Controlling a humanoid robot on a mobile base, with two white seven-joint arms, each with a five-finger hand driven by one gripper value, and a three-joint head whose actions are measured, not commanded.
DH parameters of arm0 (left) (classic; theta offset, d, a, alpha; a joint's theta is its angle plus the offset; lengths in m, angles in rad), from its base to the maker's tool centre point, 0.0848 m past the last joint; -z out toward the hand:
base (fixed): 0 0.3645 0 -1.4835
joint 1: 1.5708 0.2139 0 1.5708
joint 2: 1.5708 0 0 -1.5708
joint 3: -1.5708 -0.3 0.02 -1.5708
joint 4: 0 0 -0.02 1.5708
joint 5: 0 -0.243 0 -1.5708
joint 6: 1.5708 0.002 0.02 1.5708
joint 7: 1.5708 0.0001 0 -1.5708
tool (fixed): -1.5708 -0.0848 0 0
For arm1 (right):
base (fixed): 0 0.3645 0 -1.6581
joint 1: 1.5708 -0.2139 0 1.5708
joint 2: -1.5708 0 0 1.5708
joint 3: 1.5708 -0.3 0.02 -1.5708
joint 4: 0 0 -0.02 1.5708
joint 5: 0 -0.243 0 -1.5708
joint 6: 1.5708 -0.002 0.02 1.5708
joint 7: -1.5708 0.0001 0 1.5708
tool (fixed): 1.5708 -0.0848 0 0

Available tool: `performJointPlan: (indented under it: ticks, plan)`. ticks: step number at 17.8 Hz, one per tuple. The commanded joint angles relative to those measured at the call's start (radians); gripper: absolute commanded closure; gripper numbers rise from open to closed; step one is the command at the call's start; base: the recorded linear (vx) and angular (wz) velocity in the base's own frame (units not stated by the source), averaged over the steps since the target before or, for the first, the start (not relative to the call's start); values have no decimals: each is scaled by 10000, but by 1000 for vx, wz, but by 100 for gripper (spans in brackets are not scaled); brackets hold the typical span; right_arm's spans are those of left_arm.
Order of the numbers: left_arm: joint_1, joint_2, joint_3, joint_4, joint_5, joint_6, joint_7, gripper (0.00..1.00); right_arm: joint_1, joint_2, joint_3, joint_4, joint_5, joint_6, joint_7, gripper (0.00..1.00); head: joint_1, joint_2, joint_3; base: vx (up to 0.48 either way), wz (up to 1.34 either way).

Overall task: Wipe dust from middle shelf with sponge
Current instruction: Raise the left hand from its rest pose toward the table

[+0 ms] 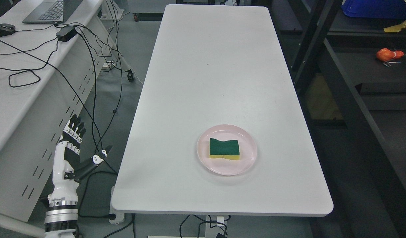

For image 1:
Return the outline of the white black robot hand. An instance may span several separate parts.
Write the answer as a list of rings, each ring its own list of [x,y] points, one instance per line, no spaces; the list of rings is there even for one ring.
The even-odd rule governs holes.
[[[80,165],[80,147],[85,132],[81,118],[73,114],[57,141],[53,163],[54,190],[48,196],[51,207],[75,205],[80,181],[94,171],[112,150],[112,145],[108,145]]]

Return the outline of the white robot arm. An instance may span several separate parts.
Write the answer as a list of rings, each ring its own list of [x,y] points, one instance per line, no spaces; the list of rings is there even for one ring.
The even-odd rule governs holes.
[[[45,215],[46,238],[80,238],[78,207],[76,200],[65,197],[51,198],[48,195],[48,208]]]

